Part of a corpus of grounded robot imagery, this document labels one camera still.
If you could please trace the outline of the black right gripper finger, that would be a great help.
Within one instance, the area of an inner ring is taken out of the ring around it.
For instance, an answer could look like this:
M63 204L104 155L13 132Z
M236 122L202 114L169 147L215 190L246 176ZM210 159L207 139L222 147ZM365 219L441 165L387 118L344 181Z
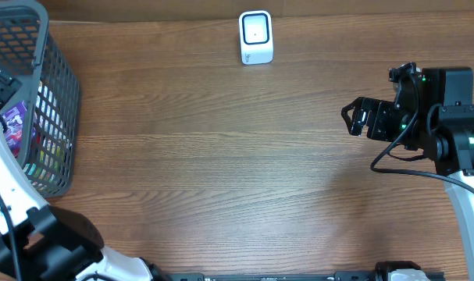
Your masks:
M363 99L364 99L363 97L358 97L352 103L344 106L341 109L341 115L342 116L348 116L349 111L357 112L360 109L361 105L362 105Z
M353 112L351 116L346 112L342 112L341 117L343 118L350 135L360 136L362 134L364 122L357 112Z

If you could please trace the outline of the purple sanitary pad pack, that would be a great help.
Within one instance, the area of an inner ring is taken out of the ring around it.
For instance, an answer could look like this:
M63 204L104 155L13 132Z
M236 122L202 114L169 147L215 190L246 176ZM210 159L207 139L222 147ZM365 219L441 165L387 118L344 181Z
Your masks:
M2 114L8 127L7 131L4 133L5 140L15 158L18 157L20 152L23 136L23 121L26 114L27 105L25 101L18 102Z

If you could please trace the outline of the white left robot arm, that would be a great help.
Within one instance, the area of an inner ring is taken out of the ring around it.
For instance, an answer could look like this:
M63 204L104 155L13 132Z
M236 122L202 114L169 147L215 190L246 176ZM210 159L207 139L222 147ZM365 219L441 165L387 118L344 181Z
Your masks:
M0 106L20 82L0 70ZM51 206L9 149L0 114L0 272L18 280L164 280L153 264L106 247L80 213Z

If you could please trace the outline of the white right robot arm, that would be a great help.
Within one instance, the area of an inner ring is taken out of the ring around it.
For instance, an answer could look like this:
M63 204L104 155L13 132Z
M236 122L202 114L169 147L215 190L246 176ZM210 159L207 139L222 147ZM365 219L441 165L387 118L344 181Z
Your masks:
M474 74L467 66L419 69L409 62L388 71L393 101L358 97L341 109L347 131L365 134L387 147L370 165L376 173L423 176L444 183L453 205L465 251L469 279L474 280ZM434 173L378 167L397 146L421 150Z

